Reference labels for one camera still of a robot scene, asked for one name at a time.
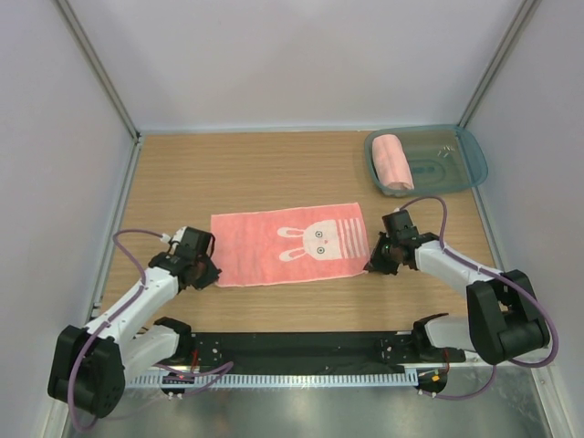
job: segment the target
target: bunny face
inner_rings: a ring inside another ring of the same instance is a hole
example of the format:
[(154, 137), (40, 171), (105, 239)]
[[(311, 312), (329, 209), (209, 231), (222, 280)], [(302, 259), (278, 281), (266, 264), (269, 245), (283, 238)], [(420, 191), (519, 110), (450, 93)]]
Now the bunny face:
[(339, 231), (334, 219), (312, 224), (306, 230), (282, 227), (277, 230), (282, 237), (302, 237), (302, 247), (284, 251), (280, 260), (290, 262), (308, 254), (316, 260), (335, 260), (342, 258)]

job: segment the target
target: rolled towel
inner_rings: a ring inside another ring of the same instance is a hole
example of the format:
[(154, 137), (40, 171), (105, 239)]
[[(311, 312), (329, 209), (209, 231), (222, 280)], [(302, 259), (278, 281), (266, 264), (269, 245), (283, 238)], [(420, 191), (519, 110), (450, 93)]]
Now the rolled towel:
[(392, 190), (413, 189), (412, 173), (402, 142), (393, 134), (384, 134), (373, 140), (373, 164), (381, 184)]

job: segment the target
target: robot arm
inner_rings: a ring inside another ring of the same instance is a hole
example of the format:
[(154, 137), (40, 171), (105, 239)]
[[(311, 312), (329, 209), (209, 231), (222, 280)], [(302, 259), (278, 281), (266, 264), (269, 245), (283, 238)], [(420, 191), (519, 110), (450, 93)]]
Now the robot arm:
[[(191, 328), (180, 321), (161, 318), (144, 335), (137, 338), (135, 335), (162, 305), (182, 290), (189, 286), (202, 289), (219, 277), (221, 270), (207, 255), (209, 246), (213, 252), (213, 245), (213, 235), (191, 227), (181, 228), (172, 238), (169, 251), (150, 261), (144, 288), (137, 298), (134, 296), (142, 286), (141, 281), (83, 328), (65, 328), (57, 339), (48, 394), (67, 402), (73, 363), (104, 323), (107, 327), (99, 332), (83, 358), (73, 388), (75, 405), (99, 418), (113, 411), (127, 381), (153, 364), (177, 355), (177, 351), (189, 354)], [(123, 313), (111, 319), (122, 308)]]
[(386, 232), (380, 233), (367, 270), (396, 275), (399, 265), (406, 265), (440, 278), (466, 298), (468, 318), (437, 315), (419, 321), (431, 346), (474, 350), (495, 365), (549, 343), (548, 327), (537, 309), (496, 278), (519, 284), (535, 298), (525, 274), (487, 268), (441, 245), (433, 233), (420, 235), (407, 210), (383, 216), (383, 223)]

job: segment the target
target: blue plastic tray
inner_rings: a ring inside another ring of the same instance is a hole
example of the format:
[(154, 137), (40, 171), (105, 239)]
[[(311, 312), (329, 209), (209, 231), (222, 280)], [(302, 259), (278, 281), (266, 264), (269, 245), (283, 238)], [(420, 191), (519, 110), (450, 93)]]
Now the blue plastic tray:
[[(373, 140), (394, 134), (410, 164), (413, 190), (393, 190), (381, 184), (372, 158)], [(478, 142), (468, 130), (456, 125), (376, 130), (365, 139), (365, 159), (371, 177), (388, 196), (418, 196), (460, 192), (485, 181), (488, 168)]]

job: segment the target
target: wooden surface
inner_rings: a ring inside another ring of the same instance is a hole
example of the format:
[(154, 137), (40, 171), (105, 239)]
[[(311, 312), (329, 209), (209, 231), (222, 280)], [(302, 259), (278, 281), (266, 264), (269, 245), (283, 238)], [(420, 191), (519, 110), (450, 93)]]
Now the wooden surface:
[[(172, 235), (183, 225), (208, 230), (211, 214), (277, 210), (334, 203), (360, 204), (370, 247), (381, 217), (404, 203), (383, 196), (365, 167), (367, 132), (295, 132), (151, 136), (144, 144), (123, 227)], [(445, 196), (449, 245), (492, 265), (470, 191)], [(436, 201), (409, 208), (421, 233), (438, 233)], [(144, 265), (166, 249), (146, 235), (124, 236)], [(103, 308), (138, 279), (117, 252)], [(352, 331), (410, 329), (439, 312), (464, 314), (465, 302), (438, 279), (406, 267), (397, 276), (269, 287), (187, 289), (156, 314), (199, 331)]]

